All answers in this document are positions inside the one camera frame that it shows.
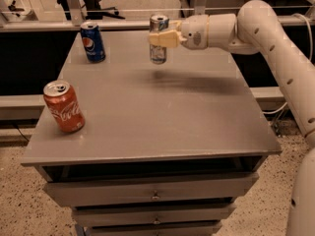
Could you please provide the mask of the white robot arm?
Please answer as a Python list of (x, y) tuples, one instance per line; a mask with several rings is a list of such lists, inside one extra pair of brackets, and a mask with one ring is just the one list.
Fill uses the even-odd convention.
[(295, 177), (285, 236), (315, 236), (315, 67), (284, 32), (264, 1), (245, 3), (234, 14), (195, 15), (158, 23), (150, 31), (155, 46), (199, 50), (217, 47), (233, 54), (264, 56), (310, 146)]

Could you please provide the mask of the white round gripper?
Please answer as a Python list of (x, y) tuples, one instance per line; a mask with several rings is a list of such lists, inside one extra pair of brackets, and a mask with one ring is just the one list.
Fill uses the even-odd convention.
[(166, 31), (151, 32), (149, 43), (154, 46), (175, 48), (182, 44), (191, 50), (208, 47), (208, 15), (194, 15), (183, 22), (170, 21)]

